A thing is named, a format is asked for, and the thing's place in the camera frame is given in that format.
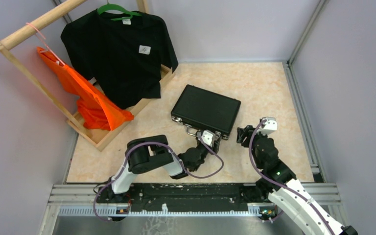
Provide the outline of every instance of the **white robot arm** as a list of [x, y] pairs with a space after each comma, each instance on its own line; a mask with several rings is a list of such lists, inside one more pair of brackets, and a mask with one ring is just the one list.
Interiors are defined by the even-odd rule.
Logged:
[[[148, 138], [137, 139], [127, 144], [127, 149], [131, 149], [136, 145], [142, 143], [154, 142], [168, 145], [168, 140], [165, 135], [152, 136]], [[125, 193], [129, 190], [130, 185], [139, 174], [163, 167], [172, 179], [181, 179], [188, 176], [182, 166], [179, 164], [176, 157], [163, 146], [150, 144], [137, 147], [129, 159], [129, 166], [121, 169], [112, 176], [112, 191], [114, 194]]]
[[243, 147], [251, 146], [257, 165], [255, 169], [262, 169], [261, 172], [258, 171], [262, 178], [256, 182], [260, 195], [282, 209], [305, 235], [357, 235], [352, 226], [344, 227], [333, 219], [305, 191], [290, 168], [278, 158], [279, 152], [274, 141], [267, 136], [277, 130], [276, 119], [264, 117], [260, 120], [260, 125], [261, 128], [257, 131], [250, 125], [237, 129], [237, 142]]

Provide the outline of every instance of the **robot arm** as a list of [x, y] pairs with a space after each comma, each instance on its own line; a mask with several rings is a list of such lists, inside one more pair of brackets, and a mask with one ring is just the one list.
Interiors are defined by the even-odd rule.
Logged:
[[[278, 150], [272, 138], [267, 135], [277, 130], [276, 120], [272, 117], [264, 117], [260, 121], [265, 123], [257, 130], [254, 139], [251, 135], [254, 128], [250, 125], [237, 129], [237, 143], [243, 147], [249, 147], [252, 142], [252, 155], [257, 168], [269, 179], [286, 185], [289, 189], [299, 192], [305, 199], [297, 196], [292, 191], [279, 187], [261, 178], [256, 182], [256, 189], [262, 199], [269, 199], [281, 208], [306, 235], [357, 235], [352, 226], [344, 227], [333, 219], [303, 188], [301, 182], [296, 179], [293, 171], [278, 157]], [[324, 221], [330, 226], [329, 231], [322, 218], [315, 212], [315, 207]]]
[[[159, 142], [168, 145], [168, 140], [165, 135], [152, 136], [130, 141], [127, 144], [127, 151], [137, 144], [144, 142]], [[158, 145], [146, 145], [137, 148], [131, 153], [128, 163], [129, 167], [125, 168], [120, 177], [112, 183], [111, 190], [114, 194], [127, 192], [137, 175], [159, 167], [163, 167], [172, 179], [181, 179], [188, 176], [175, 156], [165, 147]], [[119, 173], [120, 170], [112, 177], [112, 180], [115, 179]]]
[[[197, 147], [189, 148], [185, 153], [178, 155], [184, 167], [189, 171], [196, 171], [204, 163], [204, 159], [209, 153], [208, 149], [204, 146], [205, 144], [217, 153], [221, 140], [221, 135], [208, 130], [198, 131], [196, 137]], [[158, 142], [168, 145], [165, 135], [152, 136], [130, 141], [127, 144], [127, 151], [144, 142]], [[175, 180], [188, 176], [177, 158], [168, 149], [159, 145], [138, 147], [130, 154], [128, 163], [129, 166], [124, 169], [119, 177], [121, 169], [111, 177], [111, 180], [114, 182], [111, 185], [111, 189], [108, 190], [112, 191], [113, 194], [127, 192], [137, 175], [147, 173], [159, 167], [163, 167], [168, 172], [168, 175]]]

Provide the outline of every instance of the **black t-shirt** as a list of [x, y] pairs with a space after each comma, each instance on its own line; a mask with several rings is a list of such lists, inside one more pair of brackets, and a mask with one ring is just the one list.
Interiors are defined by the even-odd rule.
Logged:
[[95, 77], [106, 96], [122, 109], [142, 98], [160, 98], [161, 64], [178, 66], [165, 22], [158, 16], [97, 10], [66, 25], [61, 40], [72, 66], [87, 80]]

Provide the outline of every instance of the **green hanger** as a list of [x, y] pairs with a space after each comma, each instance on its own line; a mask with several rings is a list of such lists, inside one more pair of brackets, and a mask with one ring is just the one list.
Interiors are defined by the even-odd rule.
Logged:
[[116, 4], [109, 4], [109, 3], [99, 7], [97, 9], [97, 13], [100, 15], [101, 13], [108, 11], [108, 10], [121, 11], [123, 13], [130, 15], [130, 16], [125, 16], [125, 17], [121, 17], [121, 18], [111, 19], [112, 21], [120, 21], [120, 20], [124, 20], [124, 19], [131, 19], [133, 16], [142, 16], [138, 12], [128, 11], [128, 10], [124, 9], [122, 6], [119, 6], [119, 5], [116, 5]]

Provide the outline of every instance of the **clothes hanger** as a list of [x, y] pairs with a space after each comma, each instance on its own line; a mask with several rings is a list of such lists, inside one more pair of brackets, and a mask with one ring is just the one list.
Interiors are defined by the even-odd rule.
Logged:
[[130, 16], [125, 16], [125, 17], [121, 17], [121, 18], [111, 19], [112, 21], [121, 21], [121, 20], [124, 20], [124, 19], [131, 19], [133, 16], [142, 16], [138, 12], [128, 11], [128, 10], [124, 9], [122, 6], [119, 6], [117, 4], [110, 4], [108, 0], [107, 0], [106, 5], [103, 5], [103, 6], [101, 6], [97, 9], [97, 13], [100, 15], [101, 13], [106, 12], [108, 10], [121, 11], [125, 14], [130, 15]]
[[47, 51], [49, 51], [49, 52], [51, 52], [54, 56], [55, 56], [55, 58], [57, 58], [57, 60], [58, 61], [56, 61], [56, 63], [57, 64], [62, 64], [63, 66], [65, 65], [65, 63], [54, 53], [54, 51], [52, 51], [50, 48], [49, 48], [49, 46], [45, 43], [45, 36], [35, 27], [35, 26], [33, 26], [31, 23], [26, 23], [27, 25], [29, 25], [29, 26], [31, 26], [31, 27], [33, 27], [34, 29], [35, 29], [35, 31], [37, 31], [37, 33], [39, 33], [40, 35], [41, 35], [41, 37], [42, 38], [40, 38], [40, 37], [38, 37], [38, 35], [37, 34], [35, 34], [35, 36], [37, 36], [37, 38], [45, 45], [45, 47], [47, 48], [46, 50], [43, 50], [43, 51], [41, 51], [40, 53], [44, 53], [44, 52], [47, 52]]

